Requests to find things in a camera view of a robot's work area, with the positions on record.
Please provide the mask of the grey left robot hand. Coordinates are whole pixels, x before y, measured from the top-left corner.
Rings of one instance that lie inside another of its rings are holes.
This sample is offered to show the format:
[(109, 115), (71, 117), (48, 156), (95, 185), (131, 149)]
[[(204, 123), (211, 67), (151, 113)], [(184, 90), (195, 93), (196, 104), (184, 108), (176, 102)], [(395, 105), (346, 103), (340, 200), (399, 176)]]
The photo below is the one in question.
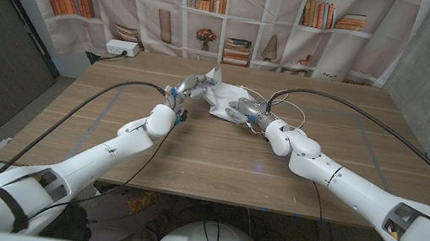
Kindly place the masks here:
[(200, 98), (204, 95), (207, 88), (213, 87), (216, 84), (217, 81), (211, 77), (207, 77), (207, 75), (189, 75), (178, 85), (167, 89), (166, 99), (163, 101), (163, 104), (177, 113), (187, 98)]

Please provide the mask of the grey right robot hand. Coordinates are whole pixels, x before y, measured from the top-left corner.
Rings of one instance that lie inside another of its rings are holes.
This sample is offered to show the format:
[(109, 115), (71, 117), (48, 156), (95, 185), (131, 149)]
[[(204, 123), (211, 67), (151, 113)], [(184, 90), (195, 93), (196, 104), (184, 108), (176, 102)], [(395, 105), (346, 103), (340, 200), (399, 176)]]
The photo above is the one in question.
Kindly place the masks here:
[(251, 101), (242, 97), (231, 101), (225, 111), (238, 124), (254, 124), (261, 131), (265, 131), (269, 124), (276, 120), (276, 117), (266, 109), (265, 102)]

